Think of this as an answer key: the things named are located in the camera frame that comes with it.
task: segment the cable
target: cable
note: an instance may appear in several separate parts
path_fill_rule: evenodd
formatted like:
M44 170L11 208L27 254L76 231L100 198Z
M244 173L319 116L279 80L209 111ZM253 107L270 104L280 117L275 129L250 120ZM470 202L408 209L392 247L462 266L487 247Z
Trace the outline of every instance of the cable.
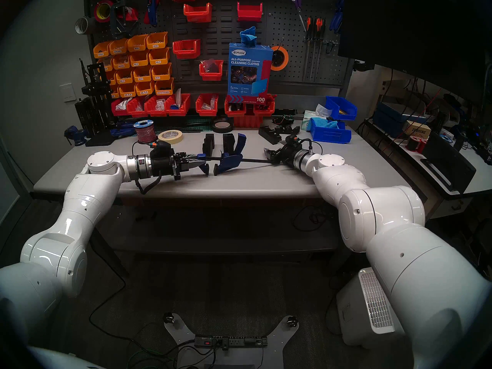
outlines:
M99 304L92 312L91 314L89 315L89 322L94 326L96 327L97 329L99 329L102 333L104 333L105 335L108 335L110 337L114 337L114 338L119 338L120 340L125 340L125 341L130 341L132 343L134 343L135 345L137 345L142 351L146 352L147 354L151 355L151 356L154 356L154 357L166 357L169 353L171 353L174 349L178 348L179 346L181 345L184 345L184 344L189 344L190 342L193 342L194 340L188 340L187 342L182 342L178 345L176 345L174 348L172 348L169 352L167 353L164 353L164 354L156 354L156 353L153 353L153 351L151 350L147 350L145 349L142 345L140 345L139 342L137 342L136 340L130 338L130 337L125 337L125 336L118 336L118 335L114 335L112 333L109 333L107 331L105 331L104 329L102 329L101 327L99 327L98 325L96 325L93 321L92 321L92 315L94 315L94 313L100 309L103 305L105 305L108 301L110 301L112 298L114 298L117 294L119 294L122 290L124 290L126 288L126 281L125 279L123 279L123 277L117 273L115 271L115 269L113 267L111 267L111 265L107 262L106 259L104 259L97 251L96 249L94 249L94 246L92 245L92 241L89 240L89 244L91 245L92 247L92 250L96 253L96 255L101 258L101 260L111 269L111 271L113 271L113 273L123 282L123 286L117 290L115 293L113 293L111 296L109 296L105 301L103 301L101 304Z

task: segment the blue cleaning cloth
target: blue cleaning cloth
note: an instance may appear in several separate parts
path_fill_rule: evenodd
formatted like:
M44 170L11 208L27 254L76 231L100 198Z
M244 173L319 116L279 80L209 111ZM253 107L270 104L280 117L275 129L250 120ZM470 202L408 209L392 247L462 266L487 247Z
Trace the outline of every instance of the blue cleaning cloth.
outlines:
M239 33L241 36L241 43L247 47L256 46L256 27L251 26L250 28L243 30Z

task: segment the screwdriver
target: screwdriver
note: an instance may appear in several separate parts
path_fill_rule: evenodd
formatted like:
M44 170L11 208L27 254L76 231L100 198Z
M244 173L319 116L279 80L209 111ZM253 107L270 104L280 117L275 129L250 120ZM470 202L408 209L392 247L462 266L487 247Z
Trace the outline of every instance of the screwdriver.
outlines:
M304 78L306 77L306 71L307 71L307 63L308 63L308 59L309 59L309 46L311 45L311 39L312 39L312 35L313 35L313 27L312 27L313 23L312 23L312 17L310 16L308 18L308 20L306 21L306 39L308 40L307 44L308 44L308 47L306 48L306 60L304 62L304 75L303 75L303 80Z
M323 36L325 34L325 28L326 28L326 20L323 18L316 18L316 34L315 34L315 39L319 41L319 49L318 49L318 58L316 60L316 70L314 72L314 80L316 80L316 75L318 73L318 67L319 67L319 57L321 55L321 48L323 46Z

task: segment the cardboard box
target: cardboard box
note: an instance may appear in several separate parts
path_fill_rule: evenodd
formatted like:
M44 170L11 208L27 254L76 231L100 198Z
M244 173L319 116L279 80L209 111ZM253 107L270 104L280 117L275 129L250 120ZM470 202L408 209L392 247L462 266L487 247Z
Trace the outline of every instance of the cardboard box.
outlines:
M229 43L229 103L264 103L272 66L273 50L268 46L245 47Z
M413 135L427 139L431 134L431 129L425 124L407 120L403 125L403 130L407 135Z

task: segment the blue pliers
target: blue pliers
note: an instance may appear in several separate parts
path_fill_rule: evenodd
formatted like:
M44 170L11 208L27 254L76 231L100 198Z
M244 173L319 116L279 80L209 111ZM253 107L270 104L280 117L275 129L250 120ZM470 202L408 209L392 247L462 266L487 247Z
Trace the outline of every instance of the blue pliers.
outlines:
M338 34L342 25L344 0L337 0L336 6L337 10L332 21L330 22L330 30L333 30L335 34Z

